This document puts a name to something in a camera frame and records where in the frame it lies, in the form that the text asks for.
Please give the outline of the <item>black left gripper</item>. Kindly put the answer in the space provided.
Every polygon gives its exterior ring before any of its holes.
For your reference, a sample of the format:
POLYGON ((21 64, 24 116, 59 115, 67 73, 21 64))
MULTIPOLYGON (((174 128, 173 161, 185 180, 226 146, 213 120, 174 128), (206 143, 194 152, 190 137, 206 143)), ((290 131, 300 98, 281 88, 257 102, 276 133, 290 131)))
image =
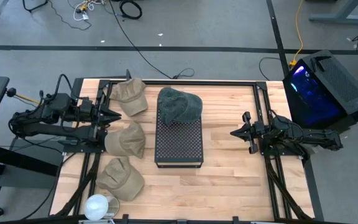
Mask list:
POLYGON ((110 110, 103 104, 103 97, 93 99, 84 96, 79 99, 79 122, 80 127, 84 129, 84 136, 81 137, 84 141, 97 141, 100 127, 120 120, 120 117, 120 113, 110 110), (104 118, 104 115, 118 117, 104 118))

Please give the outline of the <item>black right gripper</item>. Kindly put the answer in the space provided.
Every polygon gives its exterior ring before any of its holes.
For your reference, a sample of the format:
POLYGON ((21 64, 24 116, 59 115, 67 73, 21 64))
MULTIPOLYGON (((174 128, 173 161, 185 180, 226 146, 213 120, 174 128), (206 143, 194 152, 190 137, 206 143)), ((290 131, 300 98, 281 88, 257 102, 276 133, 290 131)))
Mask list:
POLYGON ((263 121, 255 121, 252 124, 250 122, 251 116, 249 111, 246 111, 242 115, 242 119, 244 125, 237 130, 231 131, 230 134, 244 140, 245 142, 249 141, 250 142, 249 153, 255 154, 259 150, 254 139, 261 138, 265 134, 266 125, 264 124, 263 121))

